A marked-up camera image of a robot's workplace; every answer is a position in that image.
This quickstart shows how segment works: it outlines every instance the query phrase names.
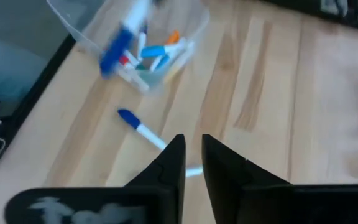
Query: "clear plastic container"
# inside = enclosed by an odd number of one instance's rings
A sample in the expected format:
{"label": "clear plastic container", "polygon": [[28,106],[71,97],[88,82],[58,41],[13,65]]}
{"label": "clear plastic container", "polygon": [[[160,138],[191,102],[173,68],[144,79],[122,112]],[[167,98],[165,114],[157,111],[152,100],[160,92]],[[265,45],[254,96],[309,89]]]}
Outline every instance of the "clear plastic container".
{"label": "clear plastic container", "polygon": [[[118,25],[136,0],[47,0],[52,10],[62,20],[74,39],[89,54],[99,59]],[[176,29],[185,37],[188,45],[196,46],[209,21],[209,11],[201,0],[163,0],[163,4],[154,7],[147,25],[147,44],[163,45],[168,36]],[[151,72],[149,70],[128,70],[119,67],[116,72],[141,92],[148,92],[167,81],[165,77],[174,73],[177,58],[183,54],[191,55],[194,48],[189,46],[181,51],[169,63]],[[137,52],[137,40],[130,49]],[[144,60],[148,67],[152,60]]]}

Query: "wooden table surface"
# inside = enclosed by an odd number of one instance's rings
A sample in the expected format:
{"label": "wooden table surface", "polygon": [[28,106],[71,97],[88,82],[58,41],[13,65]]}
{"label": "wooden table surface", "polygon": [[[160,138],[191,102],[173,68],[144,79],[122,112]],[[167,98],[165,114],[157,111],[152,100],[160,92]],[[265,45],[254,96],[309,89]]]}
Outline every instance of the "wooden table surface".
{"label": "wooden table surface", "polygon": [[[4,204],[40,186],[122,186],[159,150],[117,116],[129,108],[201,162],[210,133],[294,184],[358,183],[358,30],[261,2],[206,1],[194,59],[159,94],[99,77],[75,47],[0,161]],[[186,180],[184,223],[213,223],[204,177]]]}

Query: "wood grain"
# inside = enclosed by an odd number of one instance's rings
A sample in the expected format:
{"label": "wood grain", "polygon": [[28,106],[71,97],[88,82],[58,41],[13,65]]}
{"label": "wood grain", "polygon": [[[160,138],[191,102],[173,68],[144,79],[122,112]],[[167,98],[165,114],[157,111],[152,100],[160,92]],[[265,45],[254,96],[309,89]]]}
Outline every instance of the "wood grain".
{"label": "wood grain", "polygon": [[[121,107],[166,142],[183,133],[188,165],[201,163],[210,133],[290,182],[358,183],[358,30],[259,1],[203,2],[211,19],[193,60],[156,93],[102,80],[95,59],[71,51],[0,161],[0,223],[21,190],[122,186],[155,159],[160,151],[118,117]],[[111,29],[111,14],[93,22]],[[183,215],[214,222],[203,176],[186,180]]]}

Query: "wooden desk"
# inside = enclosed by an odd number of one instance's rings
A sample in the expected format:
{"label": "wooden desk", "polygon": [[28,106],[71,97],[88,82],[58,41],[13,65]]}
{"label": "wooden desk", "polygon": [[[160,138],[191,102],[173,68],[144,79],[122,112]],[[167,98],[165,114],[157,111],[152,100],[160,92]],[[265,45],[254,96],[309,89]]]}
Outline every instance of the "wooden desk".
{"label": "wooden desk", "polygon": [[[207,1],[207,37],[182,75],[142,96],[75,47],[0,161],[4,204],[40,186],[122,186],[159,151],[117,117],[132,109],[169,142],[201,134],[292,183],[358,183],[358,30],[261,2]],[[184,223],[213,223],[204,177]]]}

